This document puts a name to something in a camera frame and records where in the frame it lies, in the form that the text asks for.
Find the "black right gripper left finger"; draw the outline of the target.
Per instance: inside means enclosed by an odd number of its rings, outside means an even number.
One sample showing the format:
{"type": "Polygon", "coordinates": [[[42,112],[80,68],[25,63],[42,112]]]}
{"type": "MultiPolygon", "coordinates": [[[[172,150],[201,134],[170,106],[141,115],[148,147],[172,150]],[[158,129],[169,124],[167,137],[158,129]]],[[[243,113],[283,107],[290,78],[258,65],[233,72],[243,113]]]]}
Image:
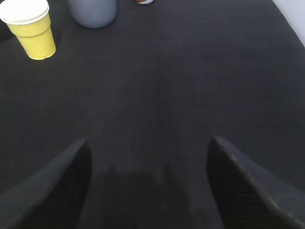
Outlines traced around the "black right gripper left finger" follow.
{"type": "Polygon", "coordinates": [[[74,142],[0,196],[2,229],[75,229],[92,180],[89,143],[74,142]]]}

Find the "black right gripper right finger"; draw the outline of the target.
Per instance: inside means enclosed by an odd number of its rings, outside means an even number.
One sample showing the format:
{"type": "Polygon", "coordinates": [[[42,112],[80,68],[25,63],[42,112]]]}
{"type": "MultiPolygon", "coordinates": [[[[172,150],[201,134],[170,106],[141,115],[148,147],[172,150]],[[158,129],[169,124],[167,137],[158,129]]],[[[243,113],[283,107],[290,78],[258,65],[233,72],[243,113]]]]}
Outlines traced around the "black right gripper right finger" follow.
{"type": "Polygon", "coordinates": [[[207,176],[226,229],[303,229],[305,193],[221,136],[208,146],[207,176]]]}

